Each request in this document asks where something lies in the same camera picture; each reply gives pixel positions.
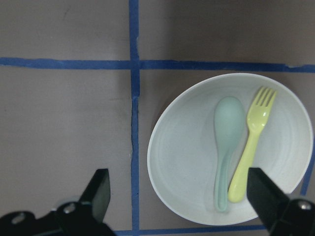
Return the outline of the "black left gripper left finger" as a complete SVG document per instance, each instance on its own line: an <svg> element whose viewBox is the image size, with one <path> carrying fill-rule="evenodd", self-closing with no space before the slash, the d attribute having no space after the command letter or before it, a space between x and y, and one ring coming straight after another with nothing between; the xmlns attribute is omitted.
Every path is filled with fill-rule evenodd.
<svg viewBox="0 0 315 236"><path fill-rule="evenodd" d="M79 198L79 202L92 207L94 219L103 219L111 197L108 169L97 169Z"/></svg>

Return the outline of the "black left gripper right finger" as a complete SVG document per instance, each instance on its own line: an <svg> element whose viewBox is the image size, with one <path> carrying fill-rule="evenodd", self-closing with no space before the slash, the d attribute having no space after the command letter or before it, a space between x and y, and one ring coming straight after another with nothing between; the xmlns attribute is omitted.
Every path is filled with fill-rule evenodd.
<svg viewBox="0 0 315 236"><path fill-rule="evenodd" d="M273 227L289 202L289 197L260 168L249 168L247 199L266 228Z"/></svg>

